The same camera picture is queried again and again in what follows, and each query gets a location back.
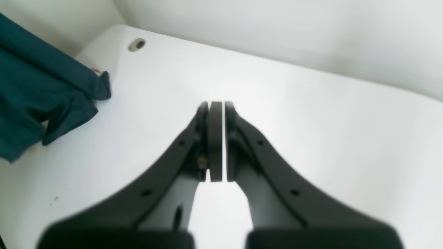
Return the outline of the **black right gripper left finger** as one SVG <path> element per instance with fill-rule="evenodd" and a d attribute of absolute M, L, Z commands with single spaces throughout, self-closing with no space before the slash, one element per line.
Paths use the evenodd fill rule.
<path fill-rule="evenodd" d="M 39 249 L 193 249 L 195 192 L 223 178 L 223 104 L 203 102 L 141 176 L 106 200 L 51 225 Z"/>

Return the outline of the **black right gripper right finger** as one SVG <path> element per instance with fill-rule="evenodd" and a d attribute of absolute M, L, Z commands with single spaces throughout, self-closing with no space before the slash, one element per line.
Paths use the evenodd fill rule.
<path fill-rule="evenodd" d="M 297 173 L 225 103 L 227 180 L 248 199 L 247 249 L 402 249 L 390 225 L 339 202 Z"/>

